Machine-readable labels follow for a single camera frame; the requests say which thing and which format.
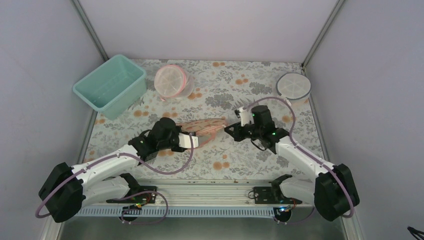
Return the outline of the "floral mesh bra laundry bag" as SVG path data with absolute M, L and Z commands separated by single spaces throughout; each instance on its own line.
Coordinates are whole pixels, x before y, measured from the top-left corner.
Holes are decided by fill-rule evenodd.
M 194 132 L 196 136 L 213 133 L 215 139 L 217 133 L 223 131 L 228 123 L 225 119 L 209 118 L 179 122 L 176 125 L 180 126 L 183 132 Z

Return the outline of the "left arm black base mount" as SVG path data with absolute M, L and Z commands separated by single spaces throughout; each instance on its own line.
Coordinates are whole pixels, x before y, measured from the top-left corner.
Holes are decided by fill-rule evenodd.
M 125 197 L 132 196 L 139 192 L 145 192 L 145 191 L 156 191 L 156 186 L 140 186 L 138 189 L 131 189 Z M 122 207 L 122 212 L 124 212 L 127 209 L 133 210 L 128 211 L 124 215 L 134 215 L 140 212 L 143 209 L 143 206 L 147 204 L 155 204 L 156 203 L 156 194 L 155 193 L 143 193 L 139 194 L 137 196 L 133 196 L 129 199 L 125 200 L 116 200 L 116 199 L 108 199 L 106 200 L 106 203 L 108 204 L 126 204 L 126 206 Z

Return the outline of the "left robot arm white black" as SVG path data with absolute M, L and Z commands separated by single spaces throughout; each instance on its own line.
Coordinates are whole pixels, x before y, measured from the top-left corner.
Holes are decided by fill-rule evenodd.
M 139 185 L 127 171 L 145 165 L 166 175 L 165 171 L 155 170 L 147 162 L 163 150 L 176 153 L 189 150 L 191 159 L 194 149 L 200 146 L 198 136 L 204 135 L 204 131 L 194 122 L 177 124 L 162 117 L 151 129 L 142 131 L 103 157 L 73 166 L 59 163 L 38 192 L 42 202 L 35 217 L 51 216 L 56 223 L 62 223 L 92 204 L 107 200 L 134 202 L 139 197 Z

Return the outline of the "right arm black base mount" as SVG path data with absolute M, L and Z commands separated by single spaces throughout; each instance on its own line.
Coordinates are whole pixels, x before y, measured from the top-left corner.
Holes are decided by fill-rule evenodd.
M 255 186 L 247 193 L 249 199 L 254 200 L 256 205 L 277 205 L 273 208 L 276 221 L 288 222 L 292 217 L 292 211 L 301 200 L 285 197 L 280 190 L 274 191 L 270 186 Z

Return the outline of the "mint green plastic bin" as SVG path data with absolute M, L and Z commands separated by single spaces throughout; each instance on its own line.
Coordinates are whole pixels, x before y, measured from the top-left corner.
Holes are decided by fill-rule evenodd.
M 117 54 L 75 83 L 73 92 L 96 112 L 115 120 L 147 92 L 144 68 Z

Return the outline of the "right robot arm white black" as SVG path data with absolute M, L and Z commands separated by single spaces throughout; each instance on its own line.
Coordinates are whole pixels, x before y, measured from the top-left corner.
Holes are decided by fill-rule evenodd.
M 274 202 L 300 200 L 313 205 L 330 222 L 353 213 L 360 198 L 352 172 L 345 164 L 335 165 L 303 148 L 291 133 L 276 127 L 266 105 L 257 105 L 251 110 L 240 107 L 234 113 L 240 121 L 224 131 L 235 142 L 249 139 L 260 151 L 271 151 L 292 162 L 309 180 L 299 180 L 292 174 L 276 178 L 270 191 Z

